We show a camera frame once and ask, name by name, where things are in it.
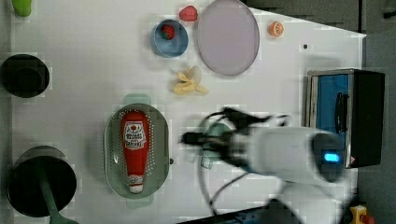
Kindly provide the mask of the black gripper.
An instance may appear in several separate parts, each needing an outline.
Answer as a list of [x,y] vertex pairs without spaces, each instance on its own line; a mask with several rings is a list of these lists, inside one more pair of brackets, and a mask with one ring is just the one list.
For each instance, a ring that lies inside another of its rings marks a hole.
[[186,132],[180,143],[192,147],[195,153],[209,162],[223,161],[235,167],[249,167],[248,148],[258,128],[247,126],[229,129],[225,124],[212,124],[203,132]]

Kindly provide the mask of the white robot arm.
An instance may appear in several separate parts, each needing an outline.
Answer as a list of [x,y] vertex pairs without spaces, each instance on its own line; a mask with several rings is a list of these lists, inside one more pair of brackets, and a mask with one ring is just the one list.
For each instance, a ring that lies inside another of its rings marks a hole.
[[284,182],[261,210],[258,224],[340,224],[352,199],[345,147],[335,133],[309,127],[247,127],[218,136],[188,132],[181,142],[207,148],[249,174]]

